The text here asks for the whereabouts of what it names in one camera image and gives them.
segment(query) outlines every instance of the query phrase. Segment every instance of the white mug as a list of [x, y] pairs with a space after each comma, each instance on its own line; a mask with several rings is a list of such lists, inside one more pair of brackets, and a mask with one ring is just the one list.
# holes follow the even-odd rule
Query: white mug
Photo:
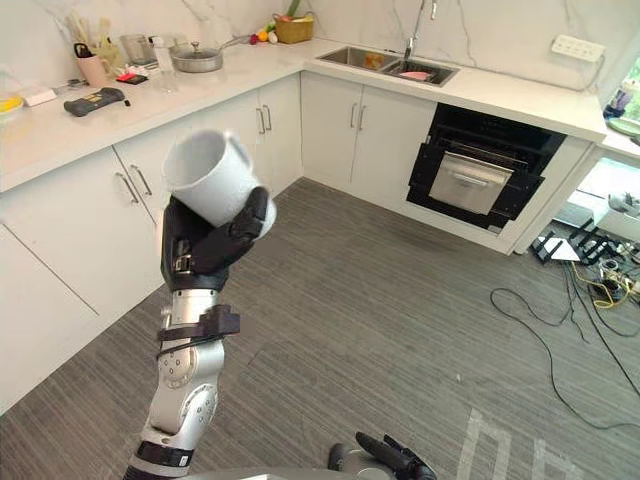
[[[173, 195], [214, 227], [233, 220], [261, 185], [249, 152], [233, 134], [215, 130], [200, 131], [174, 145], [162, 174]], [[260, 237], [275, 219], [276, 206], [269, 198]]]

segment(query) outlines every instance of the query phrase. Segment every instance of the gray carpet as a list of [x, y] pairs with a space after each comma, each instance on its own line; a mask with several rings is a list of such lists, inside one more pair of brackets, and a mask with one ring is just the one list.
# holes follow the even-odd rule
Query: gray carpet
[[[221, 404], [194, 472], [321, 467], [333, 443], [363, 430], [410, 445], [441, 480], [500, 478], [505, 451], [507, 465], [498, 463], [510, 479], [638, 477], [640, 429], [598, 431], [572, 415], [551, 389], [543, 348], [489, 303], [507, 286], [558, 320], [567, 308], [558, 266], [502, 256], [307, 180], [278, 204], [277, 225], [222, 294], [242, 314], [242, 333], [225, 341]], [[154, 337], [169, 300], [159, 289], [0, 418], [2, 479], [121, 478], [155, 390]], [[629, 304], [604, 315], [628, 331], [639, 313]], [[590, 343], [568, 321], [525, 318], [580, 412], [640, 423], [640, 400], [584, 314], [576, 320]], [[605, 335], [640, 384], [640, 338]], [[472, 410], [482, 429], [466, 475], [458, 467]], [[506, 450], [497, 438], [510, 440]]]

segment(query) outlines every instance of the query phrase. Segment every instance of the cabinet door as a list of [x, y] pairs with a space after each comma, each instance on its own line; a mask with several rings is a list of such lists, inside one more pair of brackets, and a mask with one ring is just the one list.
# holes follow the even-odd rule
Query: cabinet door
[[96, 314], [0, 224], [0, 415], [76, 351]]
[[106, 148], [0, 202], [7, 226], [109, 321], [162, 284], [153, 222], [123, 174]]
[[404, 203], [436, 103], [365, 87], [353, 167], [355, 196], [387, 208]]
[[221, 132], [231, 130], [253, 158], [253, 171], [271, 189], [271, 162], [260, 119], [258, 91], [252, 90], [199, 112], [200, 124]]
[[197, 115], [188, 115], [114, 145], [154, 221], [169, 201], [162, 163], [171, 147], [202, 128], [199, 120]]
[[362, 85], [358, 83], [302, 73], [302, 163], [306, 177], [350, 191], [361, 96]]
[[277, 195], [302, 176], [300, 76], [291, 75], [262, 87], [260, 105], [266, 122], [272, 194]]

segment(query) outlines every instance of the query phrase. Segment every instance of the yellow fruit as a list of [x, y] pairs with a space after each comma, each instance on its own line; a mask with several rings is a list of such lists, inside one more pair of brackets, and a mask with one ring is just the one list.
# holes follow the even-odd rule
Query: yellow fruit
[[22, 98], [15, 95], [13, 97], [0, 100], [0, 112], [6, 113], [22, 105]]

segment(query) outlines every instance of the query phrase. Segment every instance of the white countertop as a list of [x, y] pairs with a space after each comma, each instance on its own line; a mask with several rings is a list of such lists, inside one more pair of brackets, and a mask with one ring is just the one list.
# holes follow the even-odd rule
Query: white countertop
[[637, 161], [635, 163], [640, 165], [640, 146], [633, 143], [627, 135], [615, 132], [610, 128], [607, 130], [607, 136], [600, 143], [600, 146], [605, 150], [634, 159]]
[[471, 68], [461, 68], [439, 88], [316, 60], [340, 47], [340, 43], [321, 39], [296, 45], [239, 45], [225, 50], [224, 67], [217, 72], [177, 72], [179, 90], [174, 93], [161, 91], [154, 79], [137, 86], [114, 82], [113, 86], [123, 90], [131, 101], [131, 107], [118, 102], [86, 117], [73, 117], [62, 104], [96, 90], [86, 87], [23, 108], [0, 132], [0, 192], [302, 70], [470, 108], [594, 142], [607, 134], [595, 95]]

